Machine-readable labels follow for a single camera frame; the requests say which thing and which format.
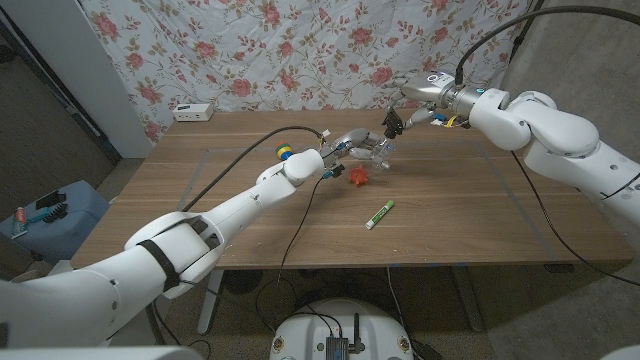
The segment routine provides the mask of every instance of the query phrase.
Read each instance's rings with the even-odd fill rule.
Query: green marker
[[[380,219],[382,219],[382,217],[384,216],[384,214],[386,214],[389,209],[391,209],[393,207],[393,200],[389,200],[387,202],[387,205],[385,205],[382,209],[380,209],[380,211],[378,211],[378,213],[371,218],[371,220],[367,221],[366,224],[364,224],[364,226],[367,227],[367,229],[371,230],[375,224],[378,223],[378,221],[380,221]]]

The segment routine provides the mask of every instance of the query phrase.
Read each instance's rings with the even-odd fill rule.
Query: wall
[[[0,0],[58,77],[123,157],[146,157],[151,143],[118,74],[76,1]]]
[[[547,0],[544,7],[591,5],[640,15],[640,2]],[[640,162],[640,27],[589,14],[536,18],[502,81],[512,97],[551,96],[560,110],[592,121],[601,139]]]

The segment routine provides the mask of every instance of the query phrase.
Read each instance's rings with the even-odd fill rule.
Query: blue box
[[[28,232],[13,241],[27,250],[42,255],[44,261],[55,265],[70,260],[89,236],[98,221],[109,209],[109,203],[86,181],[81,180],[58,190],[65,194],[67,216],[52,223],[29,223]],[[36,213],[36,202],[24,206],[27,219]],[[0,233],[11,238],[13,216],[0,223]]]

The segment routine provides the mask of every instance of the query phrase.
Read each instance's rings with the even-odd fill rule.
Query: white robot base
[[[393,317],[363,301],[334,298],[311,304],[324,319],[311,314],[309,307],[285,320],[271,344],[270,360],[371,359],[413,360],[411,342],[406,331]]]

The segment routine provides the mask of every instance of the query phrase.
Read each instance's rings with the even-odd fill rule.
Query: floral wall fabric
[[[381,85],[453,71],[529,0],[81,0],[156,143],[178,103],[217,111],[384,107]],[[466,81],[498,86],[514,27],[478,49]],[[403,105],[417,106],[414,101]]]

